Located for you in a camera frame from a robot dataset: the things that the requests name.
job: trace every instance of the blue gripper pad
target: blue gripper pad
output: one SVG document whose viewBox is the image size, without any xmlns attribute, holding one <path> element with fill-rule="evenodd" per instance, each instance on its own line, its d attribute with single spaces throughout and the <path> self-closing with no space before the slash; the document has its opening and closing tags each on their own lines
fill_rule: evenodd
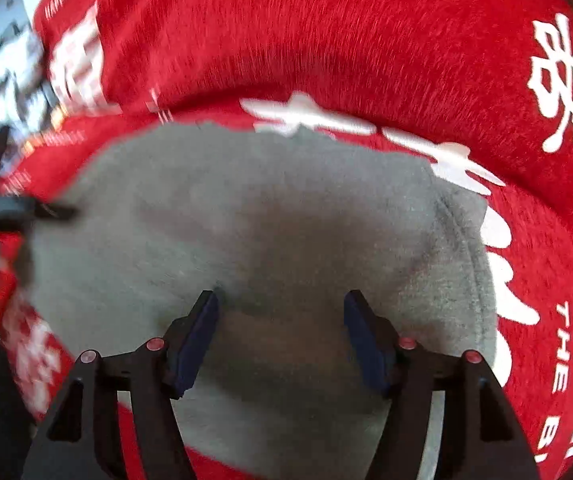
<svg viewBox="0 0 573 480">
<path fill-rule="evenodd" d="M 211 339 L 213 339 L 218 319 L 220 319 L 220 306 L 217 296 L 211 292 L 198 313 L 197 319 L 186 336 L 185 343 L 178 355 L 176 368 L 178 373 L 174 387 L 180 396 L 183 396 L 184 392 L 196 382 L 204 355 L 211 344 Z"/>
<path fill-rule="evenodd" d="M 375 336 L 377 317 L 358 290 L 344 298 L 344 324 L 362 370 L 364 384 L 385 396 L 392 383 L 389 371 L 396 362 L 393 341 L 378 344 Z"/>
</svg>

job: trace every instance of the red cloth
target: red cloth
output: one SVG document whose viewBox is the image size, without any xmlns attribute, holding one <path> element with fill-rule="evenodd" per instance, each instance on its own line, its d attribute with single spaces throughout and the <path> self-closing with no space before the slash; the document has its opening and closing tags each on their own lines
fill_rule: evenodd
<svg viewBox="0 0 573 480">
<path fill-rule="evenodd" d="M 36 28 L 54 87 L 76 116 L 0 182 L 3 190 L 52 199 L 107 142 L 158 119 L 249 129 L 258 117 L 241 98 L 287 102 L 294 91 L 378 127 L 370 136 L 331 128 L 343 142 L 400 150 L 381 131 L 395 126 L 468 146 L 471 160 L 507 183 L 484 182 L 512 234 L 508 247 L 489 252 L 508 263 L 510 292 L 539 315 L 535 324 L 499 319 L 512 358 L 505 390 L 542 478 L 568 465 L 573 11 L 564 0 L 43 0 Z M 64 356 L 54 341 L 44 348 Z M 52 392 L 70 361 L 40 375 L 44 348 L 22 373 L 37 381 L 33 390 L 42 381 Z M 215 468 L 211 478 L 233 475 L 200 460 Z"/>
</svg>

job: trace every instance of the red blanket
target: red blanket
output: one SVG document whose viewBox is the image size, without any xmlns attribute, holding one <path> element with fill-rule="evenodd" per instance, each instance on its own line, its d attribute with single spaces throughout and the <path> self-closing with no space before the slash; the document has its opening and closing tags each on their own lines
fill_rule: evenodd
<svg viewBox="0 0 573 480">
<path fill-rule="evenodd" d="M 486 195 L 494 369 L 542 478 L 559 476 L 573 459 L 573 11 L 564 0 L 43 0 L 36 29 L 71 116 L 33 143 L 3 190 L 52 199 L 108 142 L 158 120 L 210 120 L 284 135 L 304 124 L 428 156 L 438 176 Z M 16 244 L 6 238 L 4 250 Z M 70 357 L 21 301 L 6 312 L 5 341 L 39 415 Z M 233 475 L 207 459 L 197 466 L 201 478 L 201 467 Z"/>
</svg>

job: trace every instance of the grey cloth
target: grey cloth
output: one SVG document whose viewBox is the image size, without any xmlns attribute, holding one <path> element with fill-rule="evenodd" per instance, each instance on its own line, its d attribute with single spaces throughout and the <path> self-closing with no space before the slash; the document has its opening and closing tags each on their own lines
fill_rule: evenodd
<svg viewBox="0 0 573 480">
<path fill-rule="evenodd" d="M 224 463 L 269 479 L 364 477 L 388 404 L 362 385 L 343 326 L 352 288 L 428 349 L 492 362 L 487 205 L 423 159 L 306 130 L 173 124 L 106 150 L 64 198 L 84 213 L 37 228 L 32 299 L 73 354 L 131 351 L 202 289 L 223 291 L 175 408 L 185 444 Z M 422 478 L 438 443 L 433 428 Z"/>
</svg>

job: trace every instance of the grey fabric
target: grey fabric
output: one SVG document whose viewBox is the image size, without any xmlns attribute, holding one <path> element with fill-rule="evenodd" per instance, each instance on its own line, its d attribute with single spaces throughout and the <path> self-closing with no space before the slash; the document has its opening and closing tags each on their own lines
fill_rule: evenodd
<svg viewBox="0 0 573 480">
<path fill-rule="evenodd" d="M 167 125 L 107 150 L 34 233 L 35 306 L 74 354 L 131 351 L 202 289 L 222 317 L 176 404 L 185 443 L 269 479 L 363 478 L 388 410 L 362 386 L 343 296 L 429 349 L 492 362 L 485 201 L 420 159 L 301 130 Z M 439 406 L 433 419 L 439 418 Z M 431 476 L 432 431 L 423 478 Z"/>
</svg>

